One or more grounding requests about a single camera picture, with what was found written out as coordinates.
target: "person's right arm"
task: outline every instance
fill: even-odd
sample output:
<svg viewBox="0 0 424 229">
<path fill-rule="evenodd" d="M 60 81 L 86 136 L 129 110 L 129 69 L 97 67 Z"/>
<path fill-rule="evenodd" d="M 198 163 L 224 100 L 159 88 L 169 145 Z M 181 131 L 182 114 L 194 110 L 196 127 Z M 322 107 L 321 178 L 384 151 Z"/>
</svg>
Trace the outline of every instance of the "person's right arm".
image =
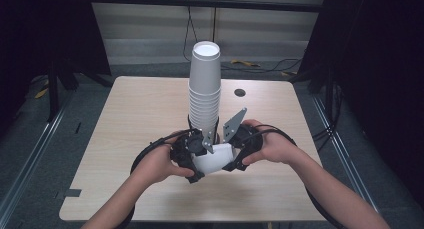
<svg viewBox="0 0 424 229">
<path fill-rule="evenodd" d="M 256 120 L 243 123 L 250 126 L 262 124 Z M 243 164 L 250 165 L 259 160 L 288 164 L 321 206 L 345 227 L 390 228 L 366 201 L 325 171 L 303 150 L 277 133 L 267 133 L 263 137 L 262 149 L 244 158 Z"/>
</svg>

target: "person's left hand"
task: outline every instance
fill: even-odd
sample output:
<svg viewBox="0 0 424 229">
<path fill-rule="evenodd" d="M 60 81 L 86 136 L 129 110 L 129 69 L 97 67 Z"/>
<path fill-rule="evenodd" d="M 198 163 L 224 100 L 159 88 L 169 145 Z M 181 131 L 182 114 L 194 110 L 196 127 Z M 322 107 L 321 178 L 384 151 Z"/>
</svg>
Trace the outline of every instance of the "person's left hand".
<svg viewBox="0 0 424 229">
<path fill-rule="evenodd" d="M 172 144 L 177 140 L 173 137 L 167 140 Z M 170 159 L 171 145 L 164 144 L 149 152 L 133 171 L 136 177 L 144 178 L 148 184 L 154 184 L 165 180 L 168 176 L 191 177 L 194 172 L 187 168 L 174 165 Z"/>
</svg>

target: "person's left arm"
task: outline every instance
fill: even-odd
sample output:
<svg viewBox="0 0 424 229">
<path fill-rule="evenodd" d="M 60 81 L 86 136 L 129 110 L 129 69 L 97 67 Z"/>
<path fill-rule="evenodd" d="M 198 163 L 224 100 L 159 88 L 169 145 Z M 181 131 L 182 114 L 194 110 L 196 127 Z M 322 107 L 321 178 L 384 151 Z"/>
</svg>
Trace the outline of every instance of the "person's left arm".
<svg viewBox="0 0 424 229">
<path fill-rule="evenodd" d="M 161 145 L 148 153 L 113 196 L 82 228 L 115 228 L 130 213 L 138 198 L 152 184 L 170 175 L 190 177 L 194 172 L 172 164 L 170 145 Z"/>
</svg>

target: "black horizontal bar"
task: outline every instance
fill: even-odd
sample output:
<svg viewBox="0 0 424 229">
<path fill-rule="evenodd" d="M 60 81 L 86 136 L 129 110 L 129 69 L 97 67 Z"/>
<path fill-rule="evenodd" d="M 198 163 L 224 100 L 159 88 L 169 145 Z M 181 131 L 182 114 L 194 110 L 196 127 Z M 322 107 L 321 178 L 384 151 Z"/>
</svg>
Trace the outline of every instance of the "black horizontal bar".
<svg viewBox="0 0 424 229">
<path fill-rule="evenodd" d="M 234 1 L 234 0 L 71 0 L 71 1 L 95 2 L 95 3 L 117 3 L 117 4 L 255 9 L 255 10 L 294 11 L 294 12 L 320 12 L 322 10 L 321 5 Z"/>
</svg>

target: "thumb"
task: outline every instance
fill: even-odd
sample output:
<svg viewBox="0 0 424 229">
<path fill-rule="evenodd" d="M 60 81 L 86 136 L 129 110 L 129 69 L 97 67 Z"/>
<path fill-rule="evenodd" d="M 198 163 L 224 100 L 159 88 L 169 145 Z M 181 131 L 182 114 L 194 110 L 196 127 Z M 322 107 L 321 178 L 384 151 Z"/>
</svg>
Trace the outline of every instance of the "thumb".
<svg viewBox="0 0 424 229">
<path fill-rule="evenodd" d="M 194 171 L 184 167 L 173 166 L 172 174 L 181 177 L 191 177 L 194 175 Z"/>
<path fill-rule="evenodd" d="M 255 163 L 257 161 L 263 160 L 264 157 L 262 156 L 262 153 L 260 151 L 250 154 L 249 156 L 245 157 L 242 161 L 243 165 L 250 165 L 252 163 Z"/>
</svg>

